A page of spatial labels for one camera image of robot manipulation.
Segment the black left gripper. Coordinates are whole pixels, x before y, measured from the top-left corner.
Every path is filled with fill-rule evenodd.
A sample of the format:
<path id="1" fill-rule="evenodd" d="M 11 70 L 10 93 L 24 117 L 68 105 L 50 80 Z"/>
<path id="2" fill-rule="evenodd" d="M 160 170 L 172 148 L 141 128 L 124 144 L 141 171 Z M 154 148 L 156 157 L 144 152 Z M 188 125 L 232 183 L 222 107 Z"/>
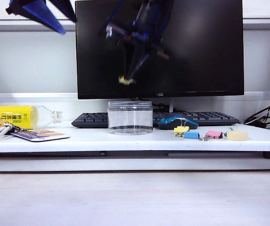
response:
<path id="1" fill-rule="evenodd" d="M 50 2 L 69 18 L 70 21 L 77 21 L 74 9 L 69 0 L 50 0 Z M 9 15 L 14 14 L 21 16 L 25 12 L 29 19 L 43 24 L 62 35 L 66 33 L 65 29 L 43 0 L 10 0 L 6 12 Z"/>

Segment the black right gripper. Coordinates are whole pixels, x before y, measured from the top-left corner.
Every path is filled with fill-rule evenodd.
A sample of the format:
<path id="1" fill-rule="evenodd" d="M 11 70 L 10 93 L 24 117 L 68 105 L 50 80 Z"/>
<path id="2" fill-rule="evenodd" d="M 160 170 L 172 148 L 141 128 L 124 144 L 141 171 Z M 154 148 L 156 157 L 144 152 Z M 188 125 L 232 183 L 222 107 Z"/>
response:
<path id="1" fill-rule="evenodd" d="M 170 56 L 161 46 L 166 25 L 129 25 L 123 28 L 123 46 L 125 50 L 124 77 L 132 80 L 140 67 L 151 54 L 157 54 L 168 60 Z"/>

